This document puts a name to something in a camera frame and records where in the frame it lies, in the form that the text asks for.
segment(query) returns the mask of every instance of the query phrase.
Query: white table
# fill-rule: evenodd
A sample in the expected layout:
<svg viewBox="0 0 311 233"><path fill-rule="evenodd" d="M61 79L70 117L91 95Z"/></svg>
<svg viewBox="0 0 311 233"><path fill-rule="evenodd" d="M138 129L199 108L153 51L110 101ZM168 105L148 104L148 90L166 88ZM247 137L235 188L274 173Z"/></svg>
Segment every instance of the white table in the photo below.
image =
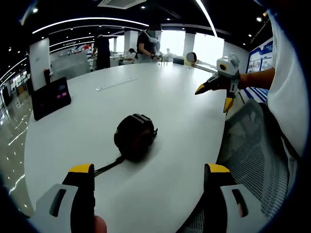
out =
<svg viewBox="0 0 311 233"><path fill-rule="evenodd" d="M200 199L204 164L216 162L222 141L225 91L194 95L210 76L192 67L151 63L69 80L71 105L29 121L25 174L34 208L71 167L93 163L97 169L114 162L120 155L113 141L118 124L140 113L158 128L151 152L141 163L124 161L95 178L95 214L109 233L176 232Z"/></svg>

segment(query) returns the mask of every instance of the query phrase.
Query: display board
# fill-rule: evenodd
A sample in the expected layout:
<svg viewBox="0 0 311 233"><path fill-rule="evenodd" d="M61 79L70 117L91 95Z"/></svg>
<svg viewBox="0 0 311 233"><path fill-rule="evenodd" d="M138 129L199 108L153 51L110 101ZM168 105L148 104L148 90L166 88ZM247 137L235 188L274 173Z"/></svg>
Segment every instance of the display board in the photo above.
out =
<svg viewBox="0 0 311 233"><path fill-rule="evenodd" d="M272 67L273 38L254 49L249 53L246 73L254 73L267 70ZM240 91L240 94L246 102L248 99L254 99L257 102L266 102L268 99L268 90L262 88L248 87Z"/></svg>

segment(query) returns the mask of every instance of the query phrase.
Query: bright window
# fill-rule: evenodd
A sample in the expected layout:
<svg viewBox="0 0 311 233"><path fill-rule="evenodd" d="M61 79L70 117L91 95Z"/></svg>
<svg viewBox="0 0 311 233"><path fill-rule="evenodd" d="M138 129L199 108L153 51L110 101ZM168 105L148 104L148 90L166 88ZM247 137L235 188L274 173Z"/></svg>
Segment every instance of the bright window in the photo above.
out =
<svg viewBox="0 0 311 233"><path fill-rule="evenodd" d="M117 51L116 52L124 52L124 35L117 37Z"/></svg>
<svg viewBox="0 0 311 233"><path fill-rule="evenodd" d="M166 54L166 49L170 49L172 54L182 56L185 45L185 31L163 31L161 34L161 52Z"/></svg>
<svg viewBox="0 0 311 233"><path fill-rule="evenodd" d="M111 38L109 39L109 50L114 52L114 47L115 47L115 39Z"/></svg>
<svg viewBox="0 0 311 233"><path fill-rule="evenodd" d="M217 60L223 57L224 43L221 38L197 33L193 52L196 53L198 60L216 66Z"/></svg>

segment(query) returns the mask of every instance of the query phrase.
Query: seated person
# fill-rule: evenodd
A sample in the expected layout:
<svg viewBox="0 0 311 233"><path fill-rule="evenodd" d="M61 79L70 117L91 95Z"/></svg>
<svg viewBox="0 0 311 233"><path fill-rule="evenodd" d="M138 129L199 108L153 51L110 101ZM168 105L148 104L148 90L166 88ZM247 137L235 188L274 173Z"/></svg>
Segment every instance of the seated person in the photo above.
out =
<svg viewBox="0 0 311 233"><path fill-rule="evenodd" d="M130 48L128 57L124 58L123 65L134 64L137 59L137 54L134 49Z"/></svg>
<svg viewBox="0 0 311 233"><path fill-rule="evenodd" d="M198 62L195 52L190 52L187 54L186 58L183 57L186 66L196 67Z"/></svg>
<svg viewBox="0 0 311 233"><path fill-rule="evenodd" d="M173 54L170 52L170 49L166 49L167 54L166 54L166 61L167 62L172 62L173 61Z"/></svg>

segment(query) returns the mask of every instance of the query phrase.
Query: air vent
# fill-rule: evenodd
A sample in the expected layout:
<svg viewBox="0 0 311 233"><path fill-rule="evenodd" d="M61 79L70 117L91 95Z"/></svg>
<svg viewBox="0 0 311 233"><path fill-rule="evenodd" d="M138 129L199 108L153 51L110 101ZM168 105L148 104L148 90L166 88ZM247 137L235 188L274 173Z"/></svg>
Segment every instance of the air vent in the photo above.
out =
<svg viewBox="0 0 311 233"><path fill-rule="evenodd" d="M145 2L146 0L103 0L98 4L100 7L112 7L126 10L132 6Z"/></svg>

